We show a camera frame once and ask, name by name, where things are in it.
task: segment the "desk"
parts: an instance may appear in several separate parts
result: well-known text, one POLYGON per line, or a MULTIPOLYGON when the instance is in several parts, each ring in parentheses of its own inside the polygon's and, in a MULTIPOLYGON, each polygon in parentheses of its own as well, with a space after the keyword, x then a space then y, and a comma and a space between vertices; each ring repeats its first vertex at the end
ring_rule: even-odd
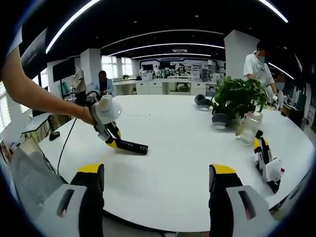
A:
POLYGON ((196 81, 190 80, 191 77, 186 76, 169 76, 167 79, 145 80, 126 80, 113 82, 116 95, 132 94, 132 86, 136 86, 137 94, 167 94, 168 83, 189 83, 191 84, 191 95, 204 94, 207 85, 217 85, 214 81, 196 81))
MULTIPOLYGON (((30 133, 32 139, 37 144, 37 142, 35 141, 35 139, 32 135, 32 132, 36 133, 36 131, 48 120, 48 117, 50 115, 51 115, 50 113, 45 113, 45 114, 41 114, 41 115, 38 115, 38 116, 32 118, 31 122, 24 127, 22 134, 30 133)), ((39 138, 37 133, 36 133, 36 136, 37 136, 38 142, 40 142, 40 138, 39 138)))
MULTIPOLYGON (((117 96, 123 108, 117 119, 124 140, 149 146, 147 156, 110 148, 93 127, 77 120, 65 146, 60 174, 71 181, 79 167, 105 164, 104 210, 129 222, 175 232, 203 232, 210 227, 209 165, 235 169, 272 208, 302 180, 311 166, 314 147, 307 136, 278 111, 264 110, 262 130, 285 173, 274 195, 254 165, 253 147, 235 131, 216 130, 211 112, 199 110, 193 96, 117 96)), ((73 120, 61 136, 39 146, 57 168, 73 120)))

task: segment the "white pillar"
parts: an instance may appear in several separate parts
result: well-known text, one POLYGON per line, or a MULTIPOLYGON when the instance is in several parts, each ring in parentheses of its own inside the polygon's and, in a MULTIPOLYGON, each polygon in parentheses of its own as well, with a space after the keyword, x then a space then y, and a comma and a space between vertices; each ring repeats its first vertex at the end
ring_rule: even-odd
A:
POLYGON ((83 70, 86 85, 98 83, 99 72, 102 70, 101 51, 97 48, 89 48, 80 55, 81 69, 83 70))
POLYGON ((233 30, 225 38, 226 76, 243 78, 243 65, 248 54, 257 49, 259 40, 243 32, 233 30))
POLYGON ((117 64, 118 64, 118 77, 123 77, 123 68, 122 68, 122 58, 117 58, 117 64))
POLYGON ((75 67, 81 69, 81 59, 80 59, 80 57, 79 58, 75 58, 75 67))
POLYGON ((139 61, 138 60, 132 60, 132 71, 133 71, 133 76, 136 76, 139 74, 139 61))

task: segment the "black power cord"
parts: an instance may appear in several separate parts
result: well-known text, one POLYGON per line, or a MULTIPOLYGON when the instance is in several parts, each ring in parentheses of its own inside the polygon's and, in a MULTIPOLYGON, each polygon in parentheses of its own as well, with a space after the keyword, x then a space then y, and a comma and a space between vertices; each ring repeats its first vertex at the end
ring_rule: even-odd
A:
POLYGON ((68 136, 67 136, 67 138, 66 138, 66 141, 65 141, 65 143, 64 143, 63 149, 61 150, 60 157, 59 157, 59 161, 58 161, 58 165, 57 165, 57 174, 58 174, 58 175, 59 175, 59 164, 60 164, 61 156, 62 156, 62 154, 63 154, 65 145, 66 145, 66 143, 67 143, 67 141, 68 141, 68 138, 69 138, 69 136, 70 136, 71 131, 72 131, 73 128, 74 128, 74 125, 75 125, 76 121, 77 121, 77 118, 75 118, 75 121, 74 121, 73 125, 72 125, 71 128, 70 128, 70 131, 69 131, 68 136))

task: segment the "monitor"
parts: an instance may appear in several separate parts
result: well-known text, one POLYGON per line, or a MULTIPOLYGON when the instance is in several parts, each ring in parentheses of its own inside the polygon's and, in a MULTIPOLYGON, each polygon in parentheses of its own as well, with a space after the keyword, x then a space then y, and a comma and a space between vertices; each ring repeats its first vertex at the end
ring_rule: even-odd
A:
POLYGON ((170 68, 170 62, 160 63, 160 69, 170 68))
POLYGON ((35 78, 47 67, 45 52, 46 32, 47 29, 40 33, 21 57, 24 73, 30 79, 35 78))
POLYGON ((54 82, 63 78, 69 77, 76 73, 74 58, 68 59, 62 63, 59 63, 53 67, 54 82))
POLYGON ((143 65, 144 71, 151 71, 154 69, 154 66, 152 64, 143 65))

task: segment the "person's arm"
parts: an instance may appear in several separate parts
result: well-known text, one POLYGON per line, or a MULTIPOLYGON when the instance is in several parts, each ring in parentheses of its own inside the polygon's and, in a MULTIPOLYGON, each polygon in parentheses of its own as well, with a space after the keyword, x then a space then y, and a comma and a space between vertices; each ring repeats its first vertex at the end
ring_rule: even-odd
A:
POLYGON ((89 124, 95 124, 88 107, 66 102, 29 79, 24 74, 18 47, 7 56, 1 79, 8 95, 19 104, 34 110, 75 116, 89 124))
POLYGON ((266 67, 266 71, 267 71, 267 86, 270 85, 273 93, 275 95, 277 95, 277 87, 276 87, 275 80, 273 79, 272 74, 271 74, 270 69, 269 69, 267 64, 265 65, 265 67, 266 67))
POLYGON ((253 63, 251 57, 247 56, 245 59, 245 63, 243 65, 243 75, 248 79, 256 79, 253 74, 253 63))
POLYGON ((78 80, 77 84, 75 85, 76 91, 78 91, 78 88, 79 88, 79 86, 81 85, 81 83, 83 83, 83 79, 82 79, 82 78, 80 78, 80 79, 78 80))
POLYGON ((108 80, 109 89, 107 90, 108 93, 112 93, 114 91, 114 86, 112 80, 108 80))

